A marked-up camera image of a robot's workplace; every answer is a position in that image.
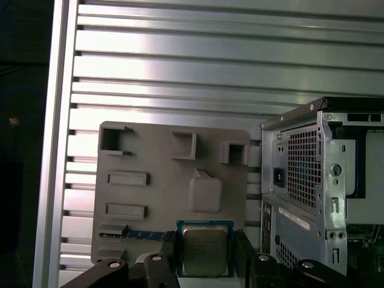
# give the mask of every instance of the ventilation grille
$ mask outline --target ventilation grille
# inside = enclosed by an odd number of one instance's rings
[[[288,268],[293,268],[294,264],[298,261],[297,257],[281,242],[280,249],[276,250],[276,256]]]
[[[321,163],[316,161],[317,131],[291,134],[288,141],[288,195],[316,208],[315,186],[321,184]]]

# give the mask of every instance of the screw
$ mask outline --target screw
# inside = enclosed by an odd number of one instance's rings
[[[259,256],[259,259],[260,259],[260,261],[265,262],[265,261],[268,261],[268,260],[269,260],[269,257],[268,257],[267,255],[260,255],[260,256]]]
[[[109,266],[110,266],[111,268],[117,268],[117,267],[120,266],[120,263],[119,263],[119,262],[112,262],[112,263],[109,264]]]
[[[323,117],[324,117],[324,120],[328,120],[328,121],[332,120],[332,114],[327,113],[327,114],[324,114]]]
[[[303,262],[302,266],[307,269],[311,269],[314,267],[314,265],[311,262]]]

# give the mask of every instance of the sticker label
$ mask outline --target sticker label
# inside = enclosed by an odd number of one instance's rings
[[[283,208],[279,208],[278,211],[280,212],[280,214],[283,214],[285,217],[291,219],[296,224],[299,224],[304,229],[307,229],[307,230],[310,229],[309,223],[305,222],[304,220],[300,219],[299,217],[294,216],[293,214],[289,213],[288,211],[284,210]]]

